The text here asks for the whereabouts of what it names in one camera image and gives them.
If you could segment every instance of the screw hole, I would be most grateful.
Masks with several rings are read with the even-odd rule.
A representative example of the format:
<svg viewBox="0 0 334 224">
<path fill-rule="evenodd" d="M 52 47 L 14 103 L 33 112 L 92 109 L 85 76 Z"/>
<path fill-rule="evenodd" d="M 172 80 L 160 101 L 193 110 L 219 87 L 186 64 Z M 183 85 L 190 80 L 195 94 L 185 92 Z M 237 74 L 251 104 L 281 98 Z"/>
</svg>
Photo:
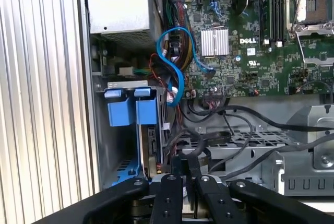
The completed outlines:
<svg viewBox="0 0 334 224">
<path fill-rule="evenodd" d="M 231 214 L 230 212 L 227 212 L 227 213 L 226 213 L 226 218 L 228 218 L 228 219 L 232 219 L 232 214 Z"/>
</svg>

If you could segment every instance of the silver heatsink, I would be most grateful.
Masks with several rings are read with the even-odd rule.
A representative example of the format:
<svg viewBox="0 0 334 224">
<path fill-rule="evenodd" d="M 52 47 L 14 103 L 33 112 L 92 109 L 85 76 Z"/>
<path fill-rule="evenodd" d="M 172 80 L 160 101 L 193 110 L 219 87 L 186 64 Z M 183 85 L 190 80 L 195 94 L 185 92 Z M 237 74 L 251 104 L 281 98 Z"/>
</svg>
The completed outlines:
<svg viewBox="0 0 334 224">
<path fill-rule="evenodd" d="M 211 29 L 201 31 L 201 53 L 204 57 L 229 54 L 229 30 Z"/>
</svg>

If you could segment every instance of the green circuit board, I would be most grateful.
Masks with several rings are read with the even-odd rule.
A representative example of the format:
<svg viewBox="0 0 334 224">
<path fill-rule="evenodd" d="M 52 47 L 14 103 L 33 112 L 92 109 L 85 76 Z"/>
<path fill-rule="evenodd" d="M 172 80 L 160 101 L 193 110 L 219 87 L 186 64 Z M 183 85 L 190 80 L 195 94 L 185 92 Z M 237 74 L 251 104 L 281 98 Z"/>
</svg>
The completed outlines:
<svg viewBox="0 0 334 224">
<path fill-rule="evenodd" d="M 291 39 L 288 31 L 284 32 L 283 47 L 274 43 L 264 45 L 259 39 L 260 19 L 257 0 L 253 0 L 246 10 L 235 16 L 231 0 L 218 0 L 222 18 L 213 14 L 209 0 L 198 6 L 196 0 L 186 2 L 190 24 L 197 42 L 197 50 L 203 62 L 216 70 L 213 77 L 206 77 L 194 62 L 185 72 L 185 97 L 195 94 L 202 98 L 208 93 L 224 93 L 226 87 L 239 82 L 247 83 L 257 89 L 260 96 L 278 96 L 293 94 L 297 87 L 306 81 L 321 80 L 332 85 L 334 81 L 334 64 L 305 64 L 297 39 Z M 263 8 L 264 17 L 272 12 L 269 5 Z M 262 30 L 262 38 L 270 38 L 270 21 L 267 30 Z M 228 29 L 229 54 L 225 56 L 201 56 L 201 31 L 214 27 Z M 240 44 L 240 39 L 256 39 L 256 43 Z M 301 46 L 304 58 L 316 58 L 325 61 L 334 57 L 334 37 L 332 35 L 312 35 L 302 37 Z M 303 90 L 304 94 L 324 93 L 322 84 L 311 84 Z M 249 96 L 249 89 L 235 89 L 232 96 Z"/>
</svg>

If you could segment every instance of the corrugated metal panel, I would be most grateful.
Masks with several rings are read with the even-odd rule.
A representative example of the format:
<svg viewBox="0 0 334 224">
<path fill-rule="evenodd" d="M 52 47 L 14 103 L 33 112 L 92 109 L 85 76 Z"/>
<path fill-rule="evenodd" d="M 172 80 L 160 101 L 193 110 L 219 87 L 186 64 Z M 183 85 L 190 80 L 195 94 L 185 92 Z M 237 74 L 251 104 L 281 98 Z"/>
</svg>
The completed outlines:
<svg viewBox="0 0 334 224">
<path fill-rule="evenodd" d="M 96 187 L 77 7 L 0 0 L 1 224 L 34 222 Z"/>
</svg>

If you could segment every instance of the label sticker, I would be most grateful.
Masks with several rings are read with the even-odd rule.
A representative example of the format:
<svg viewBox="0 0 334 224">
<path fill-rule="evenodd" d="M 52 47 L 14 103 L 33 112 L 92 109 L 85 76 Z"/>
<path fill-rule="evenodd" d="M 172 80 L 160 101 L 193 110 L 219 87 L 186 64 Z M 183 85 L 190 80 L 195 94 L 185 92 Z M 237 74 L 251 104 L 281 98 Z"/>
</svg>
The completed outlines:
<svg viewBox="0 0 334 224">
<path fill-rule="evenodd" d="M 255 48 L 248 48 L 247 49 L 247 56 L 255 56 L 256 55 L 256 49 Z"/>
</svg>

